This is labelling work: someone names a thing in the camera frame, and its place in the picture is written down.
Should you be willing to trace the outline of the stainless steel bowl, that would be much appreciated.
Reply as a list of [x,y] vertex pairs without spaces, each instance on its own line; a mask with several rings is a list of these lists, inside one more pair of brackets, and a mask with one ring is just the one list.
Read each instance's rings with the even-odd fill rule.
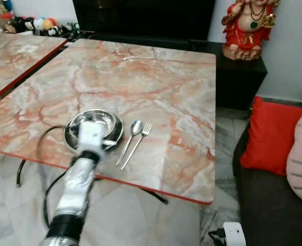
[[120,145],[123,136],[123,121],[116,113],[102,109],[90,109],[80,112],[67,122],[63,129],[63,140],[72,150],[77,149],[79,125],[84,121],[94,121],[104,126],[103,147],[106,152],[112,152]]

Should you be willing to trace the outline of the red cushion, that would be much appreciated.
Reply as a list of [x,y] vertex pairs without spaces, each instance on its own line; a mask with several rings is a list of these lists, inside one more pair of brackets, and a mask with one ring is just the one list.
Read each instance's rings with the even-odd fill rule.
[[248,129],[247,149],[241,157],[245,168],[286,176],[287,158],[302,107],[281,105],[256,96]]

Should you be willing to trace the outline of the dark brown sofa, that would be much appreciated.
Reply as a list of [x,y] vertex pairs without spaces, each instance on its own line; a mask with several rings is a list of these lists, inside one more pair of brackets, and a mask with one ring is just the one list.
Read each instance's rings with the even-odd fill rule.
[[231,166],[247,246],[302,246],[302,199],[284,176],[242,167],[248,128],[235,146]]

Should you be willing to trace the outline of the red laughing Buddha statue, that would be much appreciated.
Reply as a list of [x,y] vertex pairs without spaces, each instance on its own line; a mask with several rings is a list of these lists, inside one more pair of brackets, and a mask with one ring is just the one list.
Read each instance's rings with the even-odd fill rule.
[[221,23],[226,42],[223,55],[232,60],[261,58],[263,41],[275,26],[274,9],[281,0],[235,0]]

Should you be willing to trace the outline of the white power adapter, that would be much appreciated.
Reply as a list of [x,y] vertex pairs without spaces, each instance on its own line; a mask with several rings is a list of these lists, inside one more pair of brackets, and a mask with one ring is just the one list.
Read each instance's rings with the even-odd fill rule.
[[247,246],[243,228],[239,222],[224,222],[223,231],[226,246]]

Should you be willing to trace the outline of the stainless steel fork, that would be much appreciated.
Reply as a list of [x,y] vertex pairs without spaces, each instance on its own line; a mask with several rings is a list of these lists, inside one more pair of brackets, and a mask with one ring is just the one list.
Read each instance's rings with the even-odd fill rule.
[[134,145],[132,151],[128,155],[127,159],[125,160],[123,166],[121,166],[120,170],[123,171],[125,167],[127,166],[128,162],[132,159],[133,155],[135,154],[139,144],[142,142],[142,140],[149,135],[149,132],[153,128],[153,124],[151,122],[149,124],[143,125],[143,129],[141,130],[141,137],[137,140],[136,144]]

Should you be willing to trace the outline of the black table leg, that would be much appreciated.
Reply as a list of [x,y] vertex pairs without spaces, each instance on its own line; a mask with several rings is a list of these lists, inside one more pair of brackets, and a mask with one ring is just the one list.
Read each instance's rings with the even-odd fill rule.
[[160,201],[163,204],[168,204],[169,203],[169,201],[167,201],[167,199],[165,199],[165,197],[162,197],[160,194],[157,194],[156,192],[146,190],[144,188],[141,188],[141,190],[146,192],[147,194],[151,195],[155,199],[158,199],[158,201]]

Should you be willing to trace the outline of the stainless steel spoon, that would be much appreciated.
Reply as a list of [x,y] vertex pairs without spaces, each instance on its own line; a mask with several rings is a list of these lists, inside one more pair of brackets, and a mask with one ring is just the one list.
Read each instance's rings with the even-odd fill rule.
[[142,127],[143,127],[143,122],[141,120],[135,120],[132,123],[131,135],[127,139],[126,144],[124,145],[124,148],[121,151],[120,157],[118,158],[118,160],[115,163],[115,166],[118,166],[122,162],[123,158],[125,157],[126,152],[128,151],[128,148],[130,147],[130,145],[132,143],[133,138],[135,136],[137,136],[137,134],[141,134]]

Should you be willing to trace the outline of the black television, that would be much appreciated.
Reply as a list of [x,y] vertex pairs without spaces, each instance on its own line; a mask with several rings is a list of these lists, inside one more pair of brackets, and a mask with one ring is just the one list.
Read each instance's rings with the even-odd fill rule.
[[82,31],[206,40],[215,0],[72,0],[72,5]]

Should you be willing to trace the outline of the black and white plush toy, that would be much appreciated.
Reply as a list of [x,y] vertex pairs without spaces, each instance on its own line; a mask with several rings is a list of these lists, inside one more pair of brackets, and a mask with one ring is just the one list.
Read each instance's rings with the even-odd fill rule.
[[79,23],[67,23],[53,26],[46,31],[47,36],[51,37],[68,37],[79,31]]

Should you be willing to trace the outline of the yellow and orange plush toy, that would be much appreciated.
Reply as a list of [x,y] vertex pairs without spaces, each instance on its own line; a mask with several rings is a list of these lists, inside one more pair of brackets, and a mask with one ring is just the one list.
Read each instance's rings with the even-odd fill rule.
[[42,21],[42,26],[45,31],[57,26],[57,21],[54,18],[44,18]]

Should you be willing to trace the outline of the white and blue plush toy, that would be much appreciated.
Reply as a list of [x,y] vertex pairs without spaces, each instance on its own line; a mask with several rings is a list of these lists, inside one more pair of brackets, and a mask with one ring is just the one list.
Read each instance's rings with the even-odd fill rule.
[[34,31],[45,30],[44,21],[44,18],[35,18],[33,21]]

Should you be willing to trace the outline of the colourful toy figure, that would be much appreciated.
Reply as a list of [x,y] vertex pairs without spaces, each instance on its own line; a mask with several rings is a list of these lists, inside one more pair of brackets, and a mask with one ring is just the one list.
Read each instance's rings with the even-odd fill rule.
[[10,0],[0,0],[0,14],[1,19],[7,24],[11,24],[14,20],[15,15],[12,12],[12,4]]

